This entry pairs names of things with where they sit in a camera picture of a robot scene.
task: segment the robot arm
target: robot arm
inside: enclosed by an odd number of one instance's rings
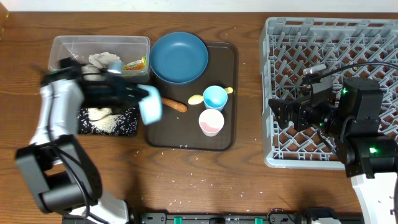
[[[102,81],[86,81],[77,62],[65,59],[60,64],[61,70],[44,76],[40,83],[39,125],[30,146],[17,151],[17,165],[42,212],[125,224],[127,204],[103,190],[100,173],[76,140],[76,118],[82,107],[108,107],[118,114],[140,104],[144,116],[151,112],[151,117],[143,118],[151,123],[161,116],[159,92],[110,73],[103,73]],[[45,173],[61,163],[66,172]]]
[[[388,63],[375,64],[398,68]],[[330,75],[338,71],[327,73],[325,69],[317,65],[304,70],[301,95],[295,100],[269,100],[269,106],[282,129],[292,121],[297,131],[313,126],[333,137],[336,150],[318,134],[345,165],[365,223],[397,223],[398,145],[378,132],[383,92],[377,81],[345,78],[335,106]]]

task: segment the blue bowl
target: blue bowl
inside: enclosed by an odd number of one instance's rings
[[[228,95],[222,87],[210,86],[203,93],[203,101],[205,102],[206,109],[221,111],[228,101]]]
[[[150,53],[150,67],[161,80],[187,84],[197,79],[207,66],[209,55],[203,41],[186,32],[161,37]]]

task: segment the green light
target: green light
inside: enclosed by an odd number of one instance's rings
[[[371,153],[375,153],[375,152],[377,152],[377,149],[375,149],[375,148],[373,148],[373,147],[370,147],[370,148],[369,148],[369,151],[370,151]]]

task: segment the wooden tabletop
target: wooden tabletop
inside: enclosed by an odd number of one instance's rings
[[[136,210],[180,213],[268,213],[328,206],[360,212],[343,171],[271,169],[262,154],[262,90],[258,38],[271,16],[398,19],[398,14],[331,13],[151,13],[12,12],[0,41],[0,220],[59,223],[39,212],[14,155],[27,146],[40,109],[39,74],[47,68],[58,35],[143,35],[151,44],[165,34],[187,31],[203,40],[231,42],[239,50],[236,143],[228,151],[160,149],[134,138],[79,136],[99,169],[103,186]]]

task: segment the brown tray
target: brown tray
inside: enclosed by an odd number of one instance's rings
[[[209,53],[209,62],[203,74],[193,83],[173,85],[157,77],[153,79],[153,85],[159,89],[161,96],[186,104],[188,111],[180,113],[163,105],[162,120],[145,128],[145,140],[151,146],[224,151],[234,144],[238,99],[238,50],[230,43],[205,42],[205,44]],[[214,137],[205,136],[199,127],[199,115],[206,109],[205,105],[188,104],[191,96],[202,95],[211,85],[234,88],[234,92],[228,95],[228,102],[221,111],[225,120],[224,127]]]

